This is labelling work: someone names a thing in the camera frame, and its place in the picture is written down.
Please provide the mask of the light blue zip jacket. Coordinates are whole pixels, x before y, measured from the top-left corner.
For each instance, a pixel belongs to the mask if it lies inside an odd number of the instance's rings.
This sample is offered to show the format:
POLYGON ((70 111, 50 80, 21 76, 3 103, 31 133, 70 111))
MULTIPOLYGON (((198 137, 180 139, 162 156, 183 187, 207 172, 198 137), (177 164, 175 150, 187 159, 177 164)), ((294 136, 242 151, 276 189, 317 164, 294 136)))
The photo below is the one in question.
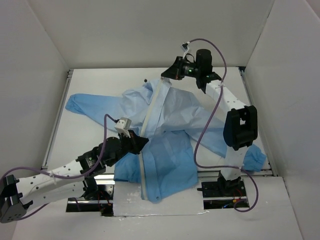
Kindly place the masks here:
POLYGON ((141 155, 127 154, 115 165, 118 181, 140 183, 145 179, 146 197, 152 203, 198 183, 191 140, 225 157, 224 123, 210 118, 192 92, 155 79, 128 89, 121 96, 77 93, 65 108, 114 129, 113 119, 128 118, 133 131, 149 139, 141 155))

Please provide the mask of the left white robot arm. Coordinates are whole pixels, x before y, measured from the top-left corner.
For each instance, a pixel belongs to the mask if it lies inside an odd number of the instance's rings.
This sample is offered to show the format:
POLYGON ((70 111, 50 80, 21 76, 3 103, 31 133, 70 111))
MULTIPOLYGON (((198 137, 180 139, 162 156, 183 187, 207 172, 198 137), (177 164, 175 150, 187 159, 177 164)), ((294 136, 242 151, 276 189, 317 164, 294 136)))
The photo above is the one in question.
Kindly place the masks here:
POLYGON ((28 211, 67 198, 91 200, 98 194, 95 176, 105 173, 128 154, 138 155, 148 138, 129 131, 119 134, 51 172, 16 178, 9 174, 0 181, 0 222, 25 219, 28 211))

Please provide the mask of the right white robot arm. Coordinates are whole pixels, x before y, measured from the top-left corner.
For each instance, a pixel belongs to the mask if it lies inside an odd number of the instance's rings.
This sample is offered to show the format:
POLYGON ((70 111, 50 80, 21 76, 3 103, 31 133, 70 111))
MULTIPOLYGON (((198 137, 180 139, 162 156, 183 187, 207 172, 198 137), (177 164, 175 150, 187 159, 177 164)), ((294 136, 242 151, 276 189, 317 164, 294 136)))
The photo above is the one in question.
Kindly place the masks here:
POLYGON ((216 188, 223 196, 239 190, 246 152, 258 137, 257 109, 253 105, 245 105, 224 86, 222 78, 213 71, 212 54, 208 49, 199 49, 193 62, 182 56, 176 57, 161 77, 171 80, 194 78, 197 87, 215 100, 226 114, 223 128, 223 139, 227 145, 226 166, 220 170, 216 188))

